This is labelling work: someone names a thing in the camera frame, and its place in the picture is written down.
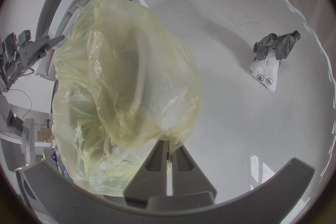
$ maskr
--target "brown box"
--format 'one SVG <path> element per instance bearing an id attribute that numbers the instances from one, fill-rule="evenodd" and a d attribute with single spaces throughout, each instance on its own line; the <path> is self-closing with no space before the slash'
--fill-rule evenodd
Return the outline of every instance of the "brown box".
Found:
<path id="1" fill-rule="evenodd" d="M 50 128 L 41 128 L 37 132 L 37 139 L 42 141 L 47 141 L 50 136 L 52 136 L 52 132 Z"/>

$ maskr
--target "black wire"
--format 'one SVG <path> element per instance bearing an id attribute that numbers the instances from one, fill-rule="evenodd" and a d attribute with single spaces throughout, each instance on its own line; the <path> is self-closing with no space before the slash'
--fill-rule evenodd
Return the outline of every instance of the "black wire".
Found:
<path id="1" fill-rule="evenodd" d="M 30 112 L 30 110 L 32 109 L 32 101 L 31 101 L 31 99 L 29 98 L 29 96 L 27 95 L 27 93 L 25 93 L 25 92 L 22 91 L 22 90 L 11 89 L 11 90 L 9 90 L 9 91 L 20 91 L 20 92 L 23 92 L 23 93 L 28 97 L 28 99 L 29 99 L 29 101 L 30 101 L 30 109 L 29 109 L 28 112 L 21 118 L 21 119 L 23 119 L 23 118 Z"/>

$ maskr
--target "yellow plastic bag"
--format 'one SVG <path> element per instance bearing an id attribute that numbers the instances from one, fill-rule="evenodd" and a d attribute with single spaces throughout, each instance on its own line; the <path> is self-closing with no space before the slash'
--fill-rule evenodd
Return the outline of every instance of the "yellow plastic bag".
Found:
<path id="1" fill-rule="evenodd" d="M 92 0 L 54 57 L 53 132 L 73 181 L 122 195 L 155 141 L 190 137 L 202 84 L 189 49 L 146 7 Z"/>

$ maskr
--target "printed symbol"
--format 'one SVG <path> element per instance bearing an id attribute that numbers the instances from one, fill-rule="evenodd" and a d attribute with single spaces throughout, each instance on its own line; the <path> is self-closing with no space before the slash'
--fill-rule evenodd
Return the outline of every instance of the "printed symbol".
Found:
<path id="1" fill-rule="evenodd" d="M 273 79 L 266 79 L 266 83 L 271 86 L 273 84 Z"/>
<path id="2" fill-rule="evenodd" d="M 264 76 L 263 75 L 257 75 L 257 79 L 259 79 L 260 81 L 264 81 Z"/>

